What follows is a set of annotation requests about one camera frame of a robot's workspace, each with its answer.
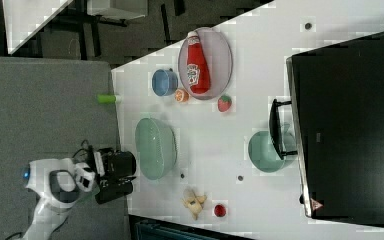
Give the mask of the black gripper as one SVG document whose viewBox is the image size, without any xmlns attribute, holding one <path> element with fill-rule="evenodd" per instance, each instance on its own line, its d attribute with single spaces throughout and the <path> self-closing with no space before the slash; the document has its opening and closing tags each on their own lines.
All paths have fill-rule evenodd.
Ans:
<svg viewBox="0 0 384 240">
<path fill-rule="evenodd" d="M 104 204 L 131 194 L 137 169 L 135 156 L 129 151 L 113 148 L 99 149 L 98 154 L 102 159 L 104 175 L 98 177 L 96 202 Z"/>
</svg>

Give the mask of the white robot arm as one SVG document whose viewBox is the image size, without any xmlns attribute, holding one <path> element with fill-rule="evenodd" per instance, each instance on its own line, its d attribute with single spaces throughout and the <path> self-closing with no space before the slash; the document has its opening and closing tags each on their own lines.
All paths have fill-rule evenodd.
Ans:
<svg viewBox="0 0 384 240">
<path fill-rule="evenodd" d="M 135 156 L 112 148 L 88 147 L 71 158 L 30 162 L 23 173 L 25 187 L 39 200 L 19 240 L 49 240 L 73 207 L 87 197 L 105 204 L 132 193 L 135 172 Z"/>
</svg>

